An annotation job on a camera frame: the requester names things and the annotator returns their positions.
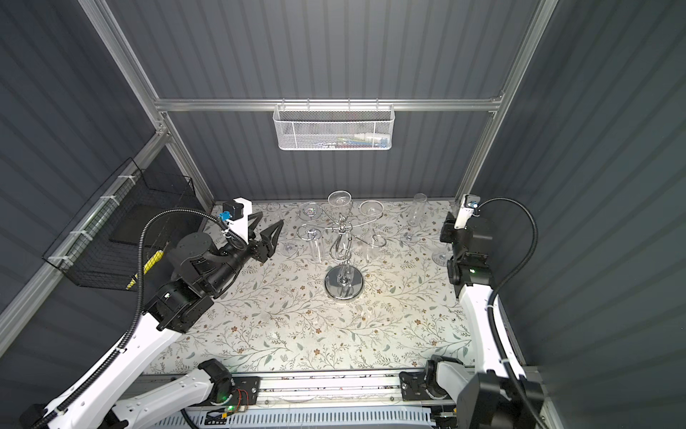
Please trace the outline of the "clear wine glass front sticker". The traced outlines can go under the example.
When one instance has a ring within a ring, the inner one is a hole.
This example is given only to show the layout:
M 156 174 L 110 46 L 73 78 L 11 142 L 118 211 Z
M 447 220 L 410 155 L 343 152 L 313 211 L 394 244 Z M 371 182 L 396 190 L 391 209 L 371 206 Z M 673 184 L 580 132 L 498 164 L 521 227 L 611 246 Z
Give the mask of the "clear wine glass front sticker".
M 428 198 L 424 193 L 414 195 L 412 205 L 407 211 L 407 228 L 402 235 L 404 243 L 411 244 L 417 241 L 416 232 L 425 213 L 427 200 Z

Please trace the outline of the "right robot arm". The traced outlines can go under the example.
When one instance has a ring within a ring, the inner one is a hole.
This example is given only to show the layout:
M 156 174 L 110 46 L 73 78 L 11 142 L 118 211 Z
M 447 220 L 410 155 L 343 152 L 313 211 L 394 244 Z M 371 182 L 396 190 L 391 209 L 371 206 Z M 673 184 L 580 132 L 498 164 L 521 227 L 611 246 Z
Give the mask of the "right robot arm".
M 487 255 L 462 214 L 447 214 L 439 239 L 451 246 L 448 280 L 467 318 L 474 370 L 451 357 L 432 356 L 423 383 L 436 400 L 451 399 L 459 428 L 543 428 L 540 384 L 527 379 L 507 337 Z

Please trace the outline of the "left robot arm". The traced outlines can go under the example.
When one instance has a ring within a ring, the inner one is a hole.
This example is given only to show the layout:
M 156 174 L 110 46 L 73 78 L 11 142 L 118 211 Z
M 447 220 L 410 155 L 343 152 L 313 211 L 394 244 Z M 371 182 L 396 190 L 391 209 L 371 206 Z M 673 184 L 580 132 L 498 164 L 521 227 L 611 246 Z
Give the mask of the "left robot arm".
M 196 209 L 182 213 L 218 225 L 226 244 L 218 248 L 204 232 L 181 239 L 165 253 L 175 278 L 144 300 L 145 238 L 139 238 L 137 303 L 129 329 L 72 387 L 48 404 L 34 404 L 21 414 L 24 428 L 148 428 L 176 412 L 208 403 L 222 414 L 249 404 L 230 371 L 209 359 L 187 375 L 132 399 L 123 393 L 169 345 L 186 334 L 221 298 L 250 259 L 265 263 L 274 256 L 284 227 L 278 221 L 262 232 L 255 229 L 263 214 L 244 198 L 225 205 L 219 216 Z

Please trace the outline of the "chrome wine glass rack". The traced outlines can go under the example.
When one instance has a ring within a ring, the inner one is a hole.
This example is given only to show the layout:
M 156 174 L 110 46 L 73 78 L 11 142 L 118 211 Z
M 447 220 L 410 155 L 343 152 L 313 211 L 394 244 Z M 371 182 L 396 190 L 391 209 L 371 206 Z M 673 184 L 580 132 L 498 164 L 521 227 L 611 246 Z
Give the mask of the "chrome wine glass rack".
M 371 238 L 365 240 L 353 233 L 358 227 L 370 225 L 383 218 L 376 220 L 366 220 L 358 225 L 350 221 L 350 217 L 345 222 L 334 222 L 329 227 L 319 226 L 322 231 L 327 230 L 337 234 L 336 239 L 329 248 L 329 256 L 337 262 L 337 266 L 329 269 L 324 277 L 324 289 L 328 296 L 337 301 L 350 301 L 356 299 L 364 289 L 364 275 L 352 265 L 353 241 L 359 241 L 368 246 L 379 250 L 387 245 L 387 240 L 377 232 L 371 233 Z

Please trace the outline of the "yellow black striped object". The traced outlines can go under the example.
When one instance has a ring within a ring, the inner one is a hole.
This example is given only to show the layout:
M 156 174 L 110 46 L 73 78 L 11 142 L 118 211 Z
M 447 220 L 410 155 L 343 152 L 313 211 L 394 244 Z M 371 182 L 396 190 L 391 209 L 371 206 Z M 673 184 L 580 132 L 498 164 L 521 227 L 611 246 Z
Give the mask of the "yellow black striped object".
M 146 261 L 146 263 L 143 266 L 144 275 L 146 275 L 158 262 L 160 262 L 163 257 L 164 257 L 164 252 L 162 250 L 158 250 L 157 252 L 155 252 L 155 254 L 153 256 L 151 256 L 150 259 L 148 259 L 148 261 Z M 133 287 L 138 282 L 138 277 L 139 276 L 137 274 L 132 276 L 132 279 L 130 280 L 130 282 L 127 284 L 127 286 L 125 288 L 126 291 L 131 291 L 133 289 Z

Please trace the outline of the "black pad in basket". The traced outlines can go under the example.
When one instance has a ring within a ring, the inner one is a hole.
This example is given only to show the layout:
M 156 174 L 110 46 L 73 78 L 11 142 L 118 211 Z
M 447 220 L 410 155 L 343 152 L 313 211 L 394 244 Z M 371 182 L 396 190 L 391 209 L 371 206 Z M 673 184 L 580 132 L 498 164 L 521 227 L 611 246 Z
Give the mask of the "black pad in basket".
M 164 212 L 162 207 L 135 205 L 114 227 L 114 231 L 109 236 L 109 241 L 132 246 L 137 245 L 141 232 L 148 221 L 162 212 Z M 148 227 L 144 241 L 146 248 L 162 250 L 173 241 L 175 226 L 171 218 L 172 216 L 161 217 Z

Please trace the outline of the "items in white basket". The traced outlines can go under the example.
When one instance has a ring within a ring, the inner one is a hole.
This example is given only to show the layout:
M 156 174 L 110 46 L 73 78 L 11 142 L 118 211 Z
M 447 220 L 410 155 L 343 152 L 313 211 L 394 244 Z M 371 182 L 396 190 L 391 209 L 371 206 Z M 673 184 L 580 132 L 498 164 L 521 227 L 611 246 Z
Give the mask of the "items in white basket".
M 316 141 L 313 146 L 323 149 L 389 149 L 391 144 L 390 134 L 359 133 L 323 138 Z

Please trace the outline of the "white mesh wall basket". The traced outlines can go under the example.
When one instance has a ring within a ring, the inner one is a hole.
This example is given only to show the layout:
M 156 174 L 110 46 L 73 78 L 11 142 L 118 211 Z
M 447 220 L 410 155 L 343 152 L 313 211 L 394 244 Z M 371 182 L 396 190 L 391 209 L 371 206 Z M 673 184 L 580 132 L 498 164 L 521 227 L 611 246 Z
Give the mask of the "white mesh wall basket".
M 393 107 L 371 110 L 311 110 L 278 105 L 273 124 L 280 149 L 285 151 L 384 151 L 389 149 L 323 149 L 313 144 L 323 138 L 359 133 L 390 134 L 393 140 L 396 114 Z

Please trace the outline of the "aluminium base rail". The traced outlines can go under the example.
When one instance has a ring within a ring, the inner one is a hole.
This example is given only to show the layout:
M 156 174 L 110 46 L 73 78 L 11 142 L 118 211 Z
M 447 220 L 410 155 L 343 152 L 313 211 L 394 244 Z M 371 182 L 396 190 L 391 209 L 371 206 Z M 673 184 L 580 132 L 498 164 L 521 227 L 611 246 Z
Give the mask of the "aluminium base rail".
M 423 405 L 452 407 L 450 396 L 432 395 L 420 368 L 333 370 L 237 374 L 255 377 L 257 387 L 244 388 L 248 408 L 353 407 Z

